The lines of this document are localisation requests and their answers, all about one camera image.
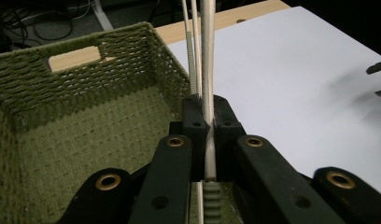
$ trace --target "woven basket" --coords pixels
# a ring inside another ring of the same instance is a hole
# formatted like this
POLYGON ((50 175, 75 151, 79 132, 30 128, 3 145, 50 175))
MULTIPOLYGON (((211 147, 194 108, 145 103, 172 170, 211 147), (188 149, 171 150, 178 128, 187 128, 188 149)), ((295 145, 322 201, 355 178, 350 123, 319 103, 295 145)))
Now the woven basket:
POLYGON ((189 93, 147 23, 1 54, 0 224, 54 223, 93 173, 149 162, 189 93), (101 60, 49 70, 48 57, 88 46, 101 60))

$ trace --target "white cable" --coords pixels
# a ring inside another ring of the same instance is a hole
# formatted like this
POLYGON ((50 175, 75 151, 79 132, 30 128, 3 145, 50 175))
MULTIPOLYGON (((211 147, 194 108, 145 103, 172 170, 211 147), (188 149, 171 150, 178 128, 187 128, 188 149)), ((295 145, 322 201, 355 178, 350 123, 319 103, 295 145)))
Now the white cable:
POLYGON ((182 11, 184 13, 184 23, 185 23, 185 32, 190 30, 189 17, 188 17, 188 9, 187 9, 187 1, 182 0, 182 11))
POLYGON ((82 8, 82 7, 88 7, 88 6, 90 6, 92 3, 93 3, 93 1, 89 1, 89 3, 86 4, 86 5, 83 5, 83 6, 80 6, 80 7, 69 7, 68 9, 78 9, 78 8, 82 8))
POLYGON ((52 11, 42 12, 42 13, 39 13, 39 14, 36 14, 36 15, 33 15, 33 16, 26 17, 26 18, 22 19, 21 21, 28 21, 28 20, 30 20, 32 18, 43 16, 43 15, 50 14, 50 13, 53 13, 53 12, 56 12, 56 11, 52 10, 52 11))
POLYGON ((197 208, 198 208, 198 220, 199 224, 204 224, 204 204, 203 204, 203 182, 197 182, 196 183, 196 189, 197 189, 197 208))
POLYGON ((203 113, 205 122, 210 126, 205 148, 205 180, 215 181, 217 178, 213 95, 215 0, 203 1, 202 15, 203 113))
POLYGON ((193 41, 194 41, 194 55, 196 66, 196 80, 197 80, 197 93, 201 97, 203 94, 202 82, 202 56, 200 52, 200 36, 199 36, 199 22, 197 21, 197 5, 196 0, 191 0, 191 16, 193 20, 193 41))
POLYGON ((81 16, 72 18, 71 20, 78 20, 78 19, 85 17, 89 13, 89 10, 91 9, 91 4, 92 4, 91 0, 88 0, 88 9, 86 9, 86 12, 81 16))

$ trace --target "wooden table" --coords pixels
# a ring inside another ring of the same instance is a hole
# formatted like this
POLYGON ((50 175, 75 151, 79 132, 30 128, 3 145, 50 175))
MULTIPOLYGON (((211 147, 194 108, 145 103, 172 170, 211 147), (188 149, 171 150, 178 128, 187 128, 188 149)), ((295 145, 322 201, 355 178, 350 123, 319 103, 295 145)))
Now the wooden table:
MULTIPOLYGON (((222 29, 230 25, 234 25, 238 21, 248 20, 284 8, 289 8, 289 6, 279 0, 268 0, 248 5, 245 7, 238 7, 227 11, 222 11, 216 14, 215 28, 216 30, 222 29)), ((158 34, 162 37, 162 40, 167 45, 185 39, 184 21, 158 27, 156 30, 158 34)), ((65 54, 50 57, 49 65, 51 71, 55 72, 79 64, 93 62, 98 59, 100 59, 100 52, 98 51, 98 48, 88 47, 85 49, 79 49, 65 54)))
MULTIPOLYGON (((268 0, 268 1, 259 2, 252 5, 244 6, 244 7, 237 7, 234 9, 221 11, 216 14, 215 28, 216 30, 219 30, 219 29, 237 24, 238 21, 249 20, 255 17, 259 17, 261 15, 278 11, 281 9, 285 9, 285 8, 289 8, 289 6, 279 0, 268 0)), ((184 21, 158 27, 156 28, 156 31, 162 37, 163 41, 167 45, 176 43, 178 41, 185 39, 184 21)))

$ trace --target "black object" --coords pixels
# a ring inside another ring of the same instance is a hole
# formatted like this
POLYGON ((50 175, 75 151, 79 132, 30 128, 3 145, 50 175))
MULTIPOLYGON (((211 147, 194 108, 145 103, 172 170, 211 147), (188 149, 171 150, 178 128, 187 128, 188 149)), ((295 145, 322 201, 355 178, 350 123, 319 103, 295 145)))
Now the black object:
MULTIPOLYGON (((368 184, 334 167, 313 179, 298 174, 268 140, 245 134, 224 98, 214 100, 218 180, 233 182, 244 223, 381 223, 381 194, 368 184)), ((59 223, 187 223, 190 182, 204 178, 208 127, 197 95, 183 109, 149 165, 94 174, 59 223)))
MULTIPOLYGON (((370 66, 366 70, 366 74, 371 75, 373 73, 380 72, 380 71, 381 71, 381 62, 380 63, 376 63, 375 65, 370 66)), ((377 96, 381 97, 381 91, 376 91, 374 94, 376 94, 377 96)))

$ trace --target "white sheet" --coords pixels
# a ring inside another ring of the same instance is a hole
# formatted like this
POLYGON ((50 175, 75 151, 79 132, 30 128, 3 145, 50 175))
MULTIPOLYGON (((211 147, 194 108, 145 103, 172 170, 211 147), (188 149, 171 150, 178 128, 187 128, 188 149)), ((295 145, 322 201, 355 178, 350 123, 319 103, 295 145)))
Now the white sheet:
MULTIPOLYGON (((185 68, 185 41, 169 46, 185 68)), ((381 192, 381 56, 302 7, 216 31, 214 93, 247 133, 313 176, 336 166, 381 192)))

